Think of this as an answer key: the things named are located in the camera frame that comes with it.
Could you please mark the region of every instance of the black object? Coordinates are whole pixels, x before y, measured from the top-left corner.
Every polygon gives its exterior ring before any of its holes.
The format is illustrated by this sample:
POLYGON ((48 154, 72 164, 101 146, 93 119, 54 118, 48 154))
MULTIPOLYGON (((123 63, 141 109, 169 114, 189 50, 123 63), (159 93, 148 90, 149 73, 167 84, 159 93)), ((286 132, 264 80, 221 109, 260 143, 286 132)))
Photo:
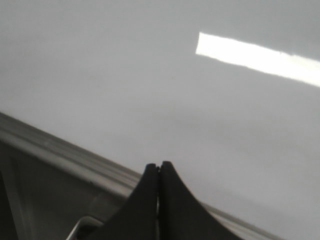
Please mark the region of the black object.
POLYGON ((241 240, 204 209, 168 161, 160 170, 159 200, 161 240, 241 240))
POLYGON ((158 169, 148 164, 124 206, 85 240, 155 240, 158 169))
POLYGON ((171 162, 148 164, 125 205, 85 240, 242 240, 214 219, 184 185, 171 162))

